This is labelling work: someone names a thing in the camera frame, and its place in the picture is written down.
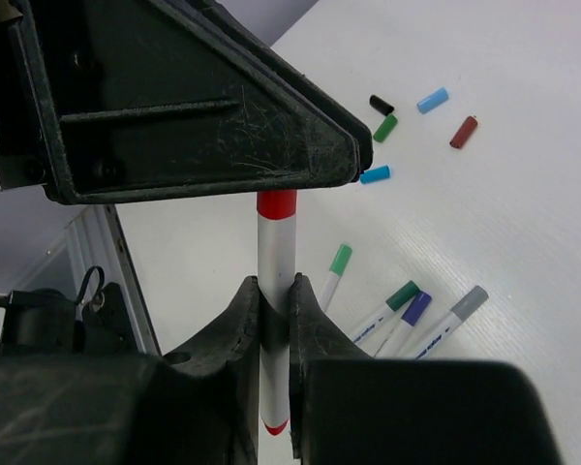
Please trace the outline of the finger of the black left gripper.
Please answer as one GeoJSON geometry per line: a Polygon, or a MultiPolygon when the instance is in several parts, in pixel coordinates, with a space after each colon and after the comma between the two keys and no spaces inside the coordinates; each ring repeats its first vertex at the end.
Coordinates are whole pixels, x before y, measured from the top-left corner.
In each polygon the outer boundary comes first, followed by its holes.
{"type": "Polygon", "coordinates": [[[214,1],[19,1],[11,44],[63,204],[338,187],[367,126],[214,1]]]}

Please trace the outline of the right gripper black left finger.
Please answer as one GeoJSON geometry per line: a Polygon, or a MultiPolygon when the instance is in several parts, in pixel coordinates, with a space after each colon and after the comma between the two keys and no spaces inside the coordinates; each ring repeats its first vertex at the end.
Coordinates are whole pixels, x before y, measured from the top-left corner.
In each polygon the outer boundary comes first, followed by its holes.
{"type": "Polygon", "coordinates": [[[165,356],[0,356],[0,464],[254,464],[255,277],[165,356]]]}

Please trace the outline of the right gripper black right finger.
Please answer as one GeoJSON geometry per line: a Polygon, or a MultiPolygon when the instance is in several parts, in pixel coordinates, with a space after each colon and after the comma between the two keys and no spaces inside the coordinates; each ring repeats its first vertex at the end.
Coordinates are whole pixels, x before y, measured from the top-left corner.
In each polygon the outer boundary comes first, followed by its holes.
{"type": "Polygon", "coordinates": [[[290,436],[303,464],[560,464],[538,393],[488,360],[368,356],[290,288],[290,436]]]}

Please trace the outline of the dark green cap marker pen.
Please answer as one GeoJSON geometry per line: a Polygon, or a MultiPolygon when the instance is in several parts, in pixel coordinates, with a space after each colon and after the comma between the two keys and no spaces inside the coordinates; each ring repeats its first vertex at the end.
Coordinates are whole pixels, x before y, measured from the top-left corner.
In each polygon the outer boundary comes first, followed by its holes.
{"type": "Polygon", "coordinates": [[[361,344],[376,330],[387,323],[394,314],[403,308],[419,293],[414,281],[407,282],[393,295],[388,297],[378,308],[372,310],[351,331],[349,339],[355,345],[361,344]]]}

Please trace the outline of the dark blue cap marker pen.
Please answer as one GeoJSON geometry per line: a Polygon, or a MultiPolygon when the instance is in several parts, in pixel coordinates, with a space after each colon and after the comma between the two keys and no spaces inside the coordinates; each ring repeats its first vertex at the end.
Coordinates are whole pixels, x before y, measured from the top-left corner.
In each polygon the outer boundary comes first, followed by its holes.
{"type": "Polygon", "coordinates": [[[399,323],[378,348],[375,357],[392,358],[397,356],[431,302],[432,297],[429,294],[418,293],[403,313],[399,323]]]}

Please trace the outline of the grey cap marker pen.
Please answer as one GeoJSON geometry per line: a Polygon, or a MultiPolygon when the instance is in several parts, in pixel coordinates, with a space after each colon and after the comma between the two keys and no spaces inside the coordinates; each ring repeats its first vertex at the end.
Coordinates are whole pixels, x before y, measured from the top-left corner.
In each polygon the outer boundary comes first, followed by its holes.
{"type": "Polygon", "coordinates": [[[400,357],[423,359],[432,355],[471,315],[487,300],[489,294],[481,286],[474,286],[450,310],[429,328],[419,340],[400,357]]]}

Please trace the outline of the light green cap marker pen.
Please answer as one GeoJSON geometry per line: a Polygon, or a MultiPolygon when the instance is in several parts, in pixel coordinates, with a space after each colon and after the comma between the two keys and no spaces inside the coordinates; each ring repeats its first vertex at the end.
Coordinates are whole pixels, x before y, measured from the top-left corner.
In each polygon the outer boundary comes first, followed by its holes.
{"type": "Polygon", "coordinates": [[[352,248],[349,244],[342,243],[327,271],[321,293],[319,295],[319,305],[323,312],[327,312],[331,300],[337,290],[337,287],[345,273],[345,270],[352,257],[352,248]]]}

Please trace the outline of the red cap marker pen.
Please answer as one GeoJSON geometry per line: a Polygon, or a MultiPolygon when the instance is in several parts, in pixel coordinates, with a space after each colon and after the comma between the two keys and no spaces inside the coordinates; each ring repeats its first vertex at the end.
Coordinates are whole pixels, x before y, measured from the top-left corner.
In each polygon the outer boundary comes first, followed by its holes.
{"type": "Polygon", "coordinates": [[[260,289],[260,417],[279,435],[290,419],[289,294],[296,259],[295,190],[257,193],[260,289]]]}

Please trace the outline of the medium blue pen cap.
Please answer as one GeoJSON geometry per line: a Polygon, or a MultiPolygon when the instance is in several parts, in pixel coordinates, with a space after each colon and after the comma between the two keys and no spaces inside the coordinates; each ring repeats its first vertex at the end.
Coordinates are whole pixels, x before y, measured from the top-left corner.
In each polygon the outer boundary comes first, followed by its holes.
{"type": "Polygon", "coordinates": [[[389,165],[383,165],[377,168],[373,168],[365,171],[359,177],[361,184],[372,184],[380,181],[389,179],[391,176],[391,171],[389,165]]]}

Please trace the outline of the black pen cap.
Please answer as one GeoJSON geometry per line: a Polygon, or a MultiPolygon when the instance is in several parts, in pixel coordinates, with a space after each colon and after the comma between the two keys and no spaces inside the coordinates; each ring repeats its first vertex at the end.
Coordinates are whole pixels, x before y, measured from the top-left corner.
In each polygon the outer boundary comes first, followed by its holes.
{"type": "Polygon", "coordinates": [[[377,95],[371,95],[369,105],[383,116],[388,116],[394,111],[394,106],[377,95]]]}

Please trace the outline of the green pen cap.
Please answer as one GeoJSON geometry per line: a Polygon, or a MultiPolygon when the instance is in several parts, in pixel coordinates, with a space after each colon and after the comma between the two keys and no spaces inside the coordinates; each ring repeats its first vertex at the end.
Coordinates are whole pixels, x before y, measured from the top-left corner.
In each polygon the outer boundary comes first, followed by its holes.
{"type": "Polygon", "coordinates": [[[373,141],[383,143],[398,124],[398,118],[394,113],[389,114],[384,118],[381,125],[373,134],[373,141]]]}

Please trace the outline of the brown pen cap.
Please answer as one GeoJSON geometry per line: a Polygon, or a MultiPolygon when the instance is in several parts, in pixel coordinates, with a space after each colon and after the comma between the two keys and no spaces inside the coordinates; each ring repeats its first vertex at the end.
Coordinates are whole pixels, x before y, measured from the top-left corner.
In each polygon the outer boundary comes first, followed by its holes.
{"type": "Polygon", "coordinates": [[[477,127],[478,121],[476,117],[474,115],[468,116],[450,140],[449,145],[455,149],[462,149],[477,127]]]}

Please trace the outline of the light blue pen cap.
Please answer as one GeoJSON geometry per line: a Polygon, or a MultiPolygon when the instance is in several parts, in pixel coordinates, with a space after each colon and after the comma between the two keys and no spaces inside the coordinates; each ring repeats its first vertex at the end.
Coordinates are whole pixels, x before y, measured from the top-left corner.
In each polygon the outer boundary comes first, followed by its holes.
{"type": "Polygon", "coordinates": [[[448,100],[448,91],[444,87],[440,87],[424,99],[420,100],[416,104],[416,107],[421,114],[426,114],[427,112],[436,109],[438,106],[442,105],[448,100]]]}

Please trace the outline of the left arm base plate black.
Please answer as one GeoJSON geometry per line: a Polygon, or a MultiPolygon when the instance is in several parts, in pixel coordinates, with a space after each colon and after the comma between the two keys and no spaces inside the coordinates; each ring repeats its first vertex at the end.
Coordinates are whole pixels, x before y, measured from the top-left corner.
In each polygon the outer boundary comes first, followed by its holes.
{"type": "Polygon", "coordinates": [[[0,308],[0,357],[138,351],[122,291],[98,265],[88,268],[75,299],[54,289],[12,291],[0,295],[0,308]]]}

